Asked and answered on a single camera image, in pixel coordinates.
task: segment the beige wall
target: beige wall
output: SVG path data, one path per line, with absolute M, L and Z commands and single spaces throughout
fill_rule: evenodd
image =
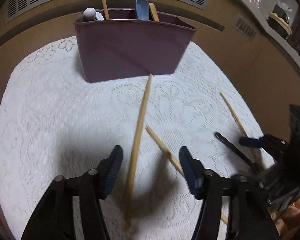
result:
M 31 9 L 5 26 L 2 26 L 0 12 L 0 36 L 43 11 L 49 12 L 53 8 L 74 5 L 80 1 L 90 0 L 53 0 Z M 263 33 L 250 12 L 237 0 L 210 0 L 205 10 L 177 0 L 150 1 L 184 9 L 223 25 L 225 29 L 221 32 L 182 18 L 197 28 L 193 42 L 228 76 L 246 100 L 263 131 L 289 140 L 288 105 L 300 105 L 300 74 L 296 66 Z M 232 27 L 238 15 L 257 31 L 252 40 Z M 49 42 L 75 35 L 73 21 L 77 16 L 69 14 L 42 22 L 0 46 L 0 101 L 18 62 Z

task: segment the purple plastic container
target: purple plastic container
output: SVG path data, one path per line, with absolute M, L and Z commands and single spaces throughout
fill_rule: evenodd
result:
M 134 9 L 109 9 L 113 20 L 76 20 L 85 80 L 173 73 L 196 29 L 173 15 L 157 14 L 160 22 L 137 20 Z

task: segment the wooden chopstick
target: wooden chopstick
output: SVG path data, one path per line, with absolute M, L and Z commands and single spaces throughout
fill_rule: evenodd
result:
M 230 105 L 230 103 L 229 103 L 228 100 L 225 98 L 225 96 L 223 95 L 222 92 L 220 92 L 220 96 L 223 98 L 225 104 L 226 104 L 227 107 L 229 108 L 229 110 L 230 110 L 230 112 L 231 112 L 231 114 L 232 114 L 232 116 L 233 116 L 235 122 L 236 122 L 237 125 L 239 126 L 239 129 L 240 129 L 242 135 L 245 136 L 245 137 L 248 137 L 248 135 L 247 135 L 247 133 L 246 133 L 246 131 L 245 131 L 245 129 L 244 129 L 242 123 L 240 122 L 239 117 L 238 117 L 237 114 L 234 112 L 234 109 L 232 108 L 232 106 Z M 254 148 L 250 148 L 250 150 L 251 150 L 251 152 L 252 152 L 252 155 L 253 155 L 253 158 L 254 158 L 255 162 L 262 166 L 262 163 L 260 163 L 260 160 L 259 160 L 259 158 L 258 158 L 258 155 L 257 155 L 255 149 L 254 149 Z
M 165 157 L 168 158 L 168 160 L 172 163 L 172 165 L 175 167 L 175 169 L 184 177 L 184 173 L 182 170 L 182 166 L 177 160 L 177 158 L 174 157 L 174 155 L 170 152 L 170 150 L 164 145 L 164 143 L 160 140 L 160 138 L 154 133 L 154 131 L 147 126 L 146 131 L 151 136 L 151 138 L 154 140 L 154 142 L 157 144 L 157 146 L 161 149 L 162 153 L 165 155 Z M 227 225 L 228 219 L 225 216 L 225 214 L 221 213 L 221 220 Z
M 133 140 L 128 176 L 127 176 L 126 187 L 125 187 L 125 192 L 124 192 L 125 201 L 126 201 L 126 210 L 125 210 L 125 213 L 123 216 L 123 225 L 122 225 L 123 230 L 128 230 L 130 227 L 133 184 L 134 184 L 134 179 L 136 176 L 139 147 L 140 147 L 140 141 L 141 141 L 141 135 L 142 135 L 142 129 L 143 129 L 143 122 L 144 122 L 145 115 L 146 115 L 146 107 L 147 107 L 148 98 L 149 98 L 151 80 L 152 80 L 152 74 L 149 75 L 145 93 L 143 95 L 140 112 L 139 112 L 139 117 L 138 117 L 138 122 L 137 122 L 136 133 L 134 135 L 134 140 Z
M 105 12 L 106 20 L 110 20 L 106 0 L 102 0 L 102 5 L 103 5 L 103 10 L 104 10 L 104 12 Z

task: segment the blue spoon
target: blue spoon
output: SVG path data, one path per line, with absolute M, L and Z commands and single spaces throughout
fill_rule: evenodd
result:
M 134 12 L 139 20 L 149 20 L 149 2 L 148 0 L 136 0 Z

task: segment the table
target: table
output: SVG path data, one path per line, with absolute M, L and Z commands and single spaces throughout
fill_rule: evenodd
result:
M 75 37 L 52 42 L 14 69 L 0 106 L 0 203 L 19 240 L 52 179 L 80 176 L 107 158 L 115 145 L 124 151 L 112 194 L 101 201 L 112 239 L 190 239 L 201 201 L 162 157 L 144 131 L 134 187 L 132 230 L 121 230 L 125 185 L 138 112 L 148 77 L 90 84 L 82 76 Z M 229 177 L 249 167 L 213 135 L 238 145 L 241 133 L 223 92 L 251 137 L 260 127 L 234 86 L 216 64 L 190 43 L 172 75 L 154 76 L 145 124 L 178 158 L 186 145 L 206 168 Z M 262 152 L 263 161 L 272 158 Z M 227 205 L 223 207 L 227 214 Z M 78 199 L 74 200 L 77 239 L 83 239 Z M 225 235 L 221 222 L 219 237 Z

